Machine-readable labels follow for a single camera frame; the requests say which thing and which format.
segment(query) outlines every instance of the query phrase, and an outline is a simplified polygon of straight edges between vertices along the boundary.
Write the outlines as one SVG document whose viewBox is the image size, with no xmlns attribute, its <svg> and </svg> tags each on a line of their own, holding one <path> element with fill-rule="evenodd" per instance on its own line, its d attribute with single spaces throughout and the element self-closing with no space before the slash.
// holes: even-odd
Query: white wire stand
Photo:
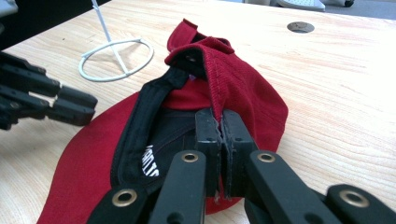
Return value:
<svg viewBox="0 0 396 224">
<path fill-rule="evenodd" d="M 111 40 L 110 34 L 108 33 L 108 30 L 106 28 L 105 25 L 105 21 L 103 19 L 102 13 L 99 9 L 99 6 L 96 2 L 96 0 L 92 0 L 93 3 L 93 8 L 95 9 L 98 17 L 99 17 L 99 21 L 102 24 L 102 28 L 105 31 L 105 35 L 106 35 L 106 39 L 107 39 L 107 43 L 96 48 L 96 49 L 92 49 L 84 54 L 82 54 L 82 58 L 81 61 L 79 62 L 78 65 L 78 71 L 81 74 L 82 77 L 90 80 L 90 81 L 95 81 L 95 82 L 108 82 L 108 81 L 116 81 L 116 80 L 120 80 L 122 78 L 126 78 L 136 72 L 138 72 L 140 69 L 144 68 L 149 61 L 151 61 L 152 56 L 154 55 L 154 49 L 153 47 L 150 45 L 150 43 L 146 42 L 145 40 L 143 40 L 142 38 L 133 38 L 133 39 L 125 39 L 125 40 L 119 40 L 119 41 L 113 41 Z M 143 61 L 141 64 L 139 64 L 137 67 L 135 67 L 134 69 L 128 70 L 128 68 L 125 66 L 125 63 L 122 61 L 121 56 L 119 55 L 119 53 L 117 52 L 117 50 L 115 48 L 113 48 L 114 45 L 118 45 L 118 44 L 124 44 L 124 43 L 128 43 L 128 42 L 135 42 L 138 44 L 143 44 L 146 47 L 148 47 L 149 49 L 149 53 L 148 53 L 148 57 L 145 61 Z M 113 50 L 114 55 L 117 58 L 117 61 L 120 64 L 120 67 L 122 68 L 122 71 L 124 72 L 123 74 L 119 75 L 119 76 L 114 76 L 114 77 L 91 77 L 89 75 L 87 75 L 84 71 L 84 64 L 85 62 L 87 62 L 87 60 L 96 52 L 102 50 L 102 49 L 106 49 L 106 48 L 111 48 Z"/>
</svg>

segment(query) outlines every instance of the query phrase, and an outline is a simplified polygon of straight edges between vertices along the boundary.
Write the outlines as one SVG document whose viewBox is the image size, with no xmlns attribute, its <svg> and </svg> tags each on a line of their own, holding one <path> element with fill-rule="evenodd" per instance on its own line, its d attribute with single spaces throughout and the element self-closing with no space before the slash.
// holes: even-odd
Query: black robotic claw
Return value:
<svg viewBox="0 0 396 224">
<path fill-rule="evenodd" d="M 50 103 L 30 93 L 55 97 Z M 26 60 L 0 52 L 0 129 L 9 130 L 18 119 L 59 120 L 77 126 L 90 123 L 97 99 L 62 86 L 48 78 L 46 70 Z"/>
</svg>

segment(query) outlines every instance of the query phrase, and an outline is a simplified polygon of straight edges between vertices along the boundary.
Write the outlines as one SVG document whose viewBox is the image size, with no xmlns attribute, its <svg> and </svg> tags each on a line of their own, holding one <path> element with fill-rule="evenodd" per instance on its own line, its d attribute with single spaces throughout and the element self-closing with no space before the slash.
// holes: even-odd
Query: wooden table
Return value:
<svg viewBox="0 0 396 224">
<path fill-rule="evenodd" d="M 396 21 L 220 1 L 113 0 L 101 9 L 113 39 L 142 36 L 155 48 L 150 64 L 132 77 L 94 83 L 79 75 L 81 54 L 106 42 L 93 10 L 5 52 L 96 96 L 97 116 L 167 70 L 167 38 L 186 18 L 203 34 L 228 38 L 283 97 L 290 115 L 278 153 L 309 187 L 325 193 L 330 185 L 352 184 L 396 209 Z M 293 33 L 287 25 L 295 21 L 315 30 Z M 147 54 L 143 47 L 122 48 L 131 62 Z M 87 71 L 120 73 L 106 52 Z M 37 221 L 57 161 L 79 129 L 21 119 L 0 132 L 0 223 Z M 248 219 L 239 203 L 205 222 Z"/>
</svg>

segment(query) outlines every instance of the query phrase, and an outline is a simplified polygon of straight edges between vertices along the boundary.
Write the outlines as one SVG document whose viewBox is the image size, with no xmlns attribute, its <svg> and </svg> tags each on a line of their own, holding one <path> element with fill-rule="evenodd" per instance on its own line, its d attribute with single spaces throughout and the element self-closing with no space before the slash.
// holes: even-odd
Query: red fabric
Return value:
<svg viewBox="0 0 396 224">
<path fill-rule="evenodd" d="M 59 159 L 37 223 L 86 223 L 111 189 L 114 151 L 138 94 L 112 106 L 81 129 Z"/>
<path fill-rule="evenodd" d="M 177 66 L 177 55 L 198 49 L 204 57 L 208 83 L 199 78 L 189 80 L 183 89 L 172 91 L 164 105 L 182 110 L 212 106 L 217 121 L 223 109 L 231 109 L 241 116 L 259 148 L 276 151 L 288 116 L 282 98 L 253 67 L 235 55 L 228 41 L 206 37 L 195 29 L 197 26 L 186 20 L 176 28 L 167 44 L 172 48 L 165 62 Z M 188 43 L 184 37 L 178 40 L 180 33 L 196 42 Z"/>
<path fill-rule="evenodd" d="M 256 70 L 234 54 L 227 40 L 206 37 L 196 29 L 189 21 L 176 28 L 167 43 L 171 53 L 165 62 L 178 66 L 177 55 L 198 49 L 204 57 L 208 81 L 190 79 L 181 90 L 172 91 L 163 106 L 180 110 L 212 106 L 217 120 L 224 108 L 231 109 L 241 115 L 259 148 L 276 151 L 288 115 L 286 105 Z M 71 140 L 59 160 L 38 223 L 87 221 L 111 188 L 114 151 L 136 98 L 134 94 L 114 105 Z M 238 201 L 207 199 L 206 213 L 218 212 Z"/>
</svg>

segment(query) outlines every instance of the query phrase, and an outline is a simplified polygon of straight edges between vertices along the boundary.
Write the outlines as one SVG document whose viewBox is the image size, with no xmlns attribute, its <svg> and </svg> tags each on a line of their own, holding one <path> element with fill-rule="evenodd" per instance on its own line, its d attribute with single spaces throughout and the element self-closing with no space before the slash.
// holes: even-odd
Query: red baseball cap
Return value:
<svg viewBox="0 0 396 224">
<path fill-rule="evenodd" d="M 58 162 L 38 223 L 85 223 L 104 196 L 124 184 L 148 195 L 161 189 L 173 156 L 194 147 L 196 111 L 238 113 L 258 148 L 276 151 L 288 108 L 229 41 L 205 36 L 189 21 L 169 37 L 169 70 L 94 119 L 70 141 Z M 239 201 L 206 199 L 206 213 Z"/>
</svg>

